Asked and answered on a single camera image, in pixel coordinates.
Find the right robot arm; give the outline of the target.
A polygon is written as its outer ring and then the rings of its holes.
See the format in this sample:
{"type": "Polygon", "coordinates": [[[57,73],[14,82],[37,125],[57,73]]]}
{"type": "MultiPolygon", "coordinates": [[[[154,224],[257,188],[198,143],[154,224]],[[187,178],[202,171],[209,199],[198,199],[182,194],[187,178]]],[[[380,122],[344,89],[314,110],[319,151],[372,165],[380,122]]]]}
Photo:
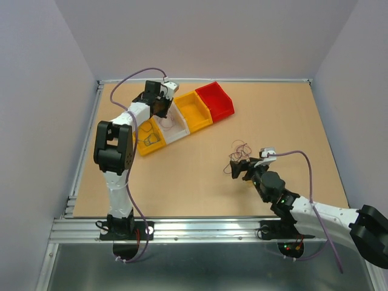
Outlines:
{"type": "Polygon", "coordinates": [[[261,220],[256,231],[263,240],[320,238],[358,251],[374,266],[387,268],[387,218],[375,207],[344,209],[318,202],[286,189],[286,183],[262,159],[230,162],[231,176],[253,183],[277,219],[261,220]]]}

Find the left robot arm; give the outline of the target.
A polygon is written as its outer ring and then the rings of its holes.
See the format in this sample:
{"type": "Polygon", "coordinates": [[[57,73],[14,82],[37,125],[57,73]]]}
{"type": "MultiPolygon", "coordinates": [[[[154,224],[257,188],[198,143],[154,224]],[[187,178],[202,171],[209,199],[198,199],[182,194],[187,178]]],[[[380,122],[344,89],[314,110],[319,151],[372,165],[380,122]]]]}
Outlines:
{"type": "Polygon", "coordinates": [[[105,221],[96,222],[101,240],[135,238],[135,203],[129,194],[129,173],[138,143],[139,126],[153,116],[165,118],[179,85],[172,81],[146,81],[124,112],[96,129],[93,160],[102,171],[109,191],[110,208],[105,221]]]}

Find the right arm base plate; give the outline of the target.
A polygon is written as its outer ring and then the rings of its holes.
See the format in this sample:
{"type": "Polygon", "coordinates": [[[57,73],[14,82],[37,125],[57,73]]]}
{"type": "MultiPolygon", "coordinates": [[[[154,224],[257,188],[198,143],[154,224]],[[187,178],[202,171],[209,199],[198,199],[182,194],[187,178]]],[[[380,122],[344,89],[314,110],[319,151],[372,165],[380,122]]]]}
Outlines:
{"type": "Polygon", "coordinates": [[[259,227],[256,229],[256,236],[266,241],[273,239],[301,239],[314,238],[313,235],[300,234],[293,224],[281,220],[260,220],[259,227]]]}

